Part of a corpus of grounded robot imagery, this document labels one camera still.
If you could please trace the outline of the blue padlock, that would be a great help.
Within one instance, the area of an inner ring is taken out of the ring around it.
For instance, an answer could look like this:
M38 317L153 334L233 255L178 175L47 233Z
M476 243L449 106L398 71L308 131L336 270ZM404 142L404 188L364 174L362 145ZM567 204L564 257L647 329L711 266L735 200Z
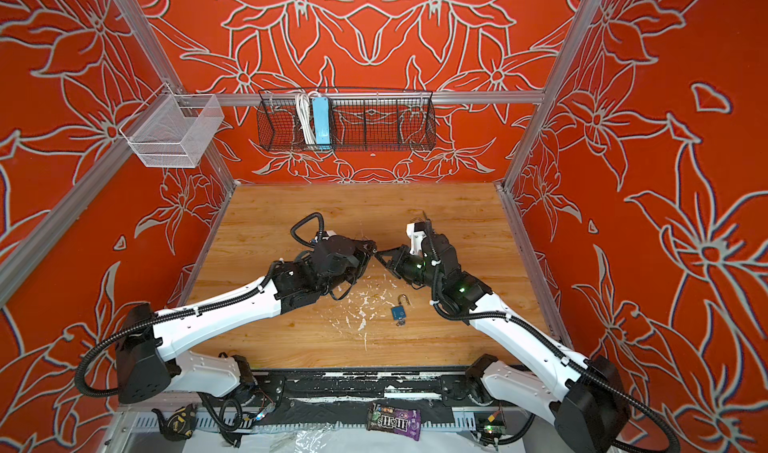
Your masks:
M398 320L406 321L407 315L405 307L410 305L410 300L406 294L401 294L397 298L397 303L391 308L392 318L397 323Z

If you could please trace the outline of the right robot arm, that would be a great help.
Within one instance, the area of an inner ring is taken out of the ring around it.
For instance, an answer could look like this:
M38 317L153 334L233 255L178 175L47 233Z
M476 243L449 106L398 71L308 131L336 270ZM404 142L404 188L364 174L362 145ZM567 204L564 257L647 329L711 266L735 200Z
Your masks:
M490 356L476 361L480 385L492 399L546 421L574 452L637 451L620 439L633 410L664 434L666 451L680 451L673 428L626 392L613 363L604 357L590 360L522 318L462 268L456 249L430 220L408 224L406 234L407 244L376 253L377 260L410 286L429 288L430 304L440 317L473 327L527 367L520 372Z

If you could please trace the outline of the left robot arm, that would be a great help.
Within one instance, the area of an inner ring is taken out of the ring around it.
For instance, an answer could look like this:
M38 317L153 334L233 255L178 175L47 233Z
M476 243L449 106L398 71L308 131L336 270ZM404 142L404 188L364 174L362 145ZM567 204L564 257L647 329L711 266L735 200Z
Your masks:
M277 260L267 273L230 292L191 305L154 311L148 303L129 310L117 331L83 357L75 371L77 390L92 398L116 396L138 403L164 391L200 392L224 397L244 383L233 358L209 358L192 350L200 343L241 326L287 314L333 296L342 283L355 285L376 252L371 240L329 232L321 213L312 240L291 237L304 246L294 260Z

